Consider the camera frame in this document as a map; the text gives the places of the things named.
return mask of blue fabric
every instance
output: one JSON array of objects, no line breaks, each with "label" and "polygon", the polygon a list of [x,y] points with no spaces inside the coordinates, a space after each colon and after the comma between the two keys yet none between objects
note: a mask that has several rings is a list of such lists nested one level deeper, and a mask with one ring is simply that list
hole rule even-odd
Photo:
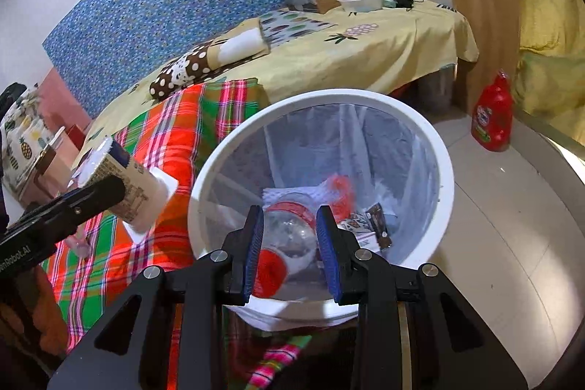
[{"label": "blue fabric", "polygon": [[91,117],[190,46],[283,0],[81,0],[43,42]]}]

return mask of brown polka dot fabric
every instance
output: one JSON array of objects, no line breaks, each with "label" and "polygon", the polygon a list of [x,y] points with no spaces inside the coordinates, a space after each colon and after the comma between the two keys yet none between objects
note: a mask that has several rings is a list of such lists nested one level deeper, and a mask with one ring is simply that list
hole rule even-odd
[{"label": "brown polka dot fabric", "polygon": [[207,61],[208,48],[212,40],[195,45],[178,59],[169,62],[150,84],[150,94],[156,100],[164,100],[174,91],[187,84],[203,83],[218,73]]},{"label": "brown polka dot fabric", "polygon": [[214,80],[217,77],[221,77],[221,75],[223,75],[224,73],[228,73],[230,70],[232,70],[233,68],[239,67],[240,65],[246,64],[248,62],[253,61],[254,57],[248,57],[248,58],[243,58],[242,60],[238,60],[237,62],[233,62],[233,64],[227,64],[227,65],[223,65],[223,67],[219,67],[217,70],[214,70],[212,72],[212,75],[207,77],[205,80],[200,81],[200,80],[192,80],[188,83],[185,83],[181,89],[187,88],[189,86],[192,86],[194,84],[198,84],[198,83],[205,83],[205,82],[210,82],[211,80]]}]

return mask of polka dot pillow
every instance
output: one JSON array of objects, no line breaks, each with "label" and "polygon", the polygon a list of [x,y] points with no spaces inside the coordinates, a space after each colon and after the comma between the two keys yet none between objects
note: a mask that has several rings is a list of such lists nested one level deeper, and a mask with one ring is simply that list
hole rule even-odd
[{"label": "polka dot pillow", "polygon": [[203,83],[245,59],[257,58],[269,51],[260,21],[257,18],[247,19],[225,34],[199,43],[167,63],[150,84],[150,94],[156,100],[164,100],[180,88]]},{"label": "polka dot pillow", "polygon": [[201,83],[212,77],[208,49],[212,41],[200,43],[179,58],[171,60],[150,84],[152,98],[164,100],[186,84]]}]

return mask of plaid blanket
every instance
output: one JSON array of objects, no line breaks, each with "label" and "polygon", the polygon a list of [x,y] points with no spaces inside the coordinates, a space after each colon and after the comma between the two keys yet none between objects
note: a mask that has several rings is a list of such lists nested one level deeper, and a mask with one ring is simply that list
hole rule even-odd
[{"label": "plaid blanket", "polygon": [[[134,244],[122,221],[105,212],[85,225],[91,248],[88,258],[79,259],[62,242],[45,261],[43,268],[69,327],[69,350],[145,267],[174,270],[193,263],[187,210],[195,178],[219,142],[259,110],[260,95],[256,79],[194,85],[115,134],[115,140],[138,162],[162,169],[177,178],[179,185],[142,243]],[[175,386],[179,323],[180,312],[173,334],[169,388]],[[303,346],[295,346],[295,351]]]}]

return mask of red detergent bottle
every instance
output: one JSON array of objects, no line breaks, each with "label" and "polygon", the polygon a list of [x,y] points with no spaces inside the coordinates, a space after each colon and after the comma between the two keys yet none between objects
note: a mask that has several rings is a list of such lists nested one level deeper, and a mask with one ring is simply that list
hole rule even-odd
[{"label": "red detergent bottle", "polygon": [[500,70],[482,91],[472,115],[472,136],[488,151],[504,151],[510,144],[512,105],[508,76]]}]

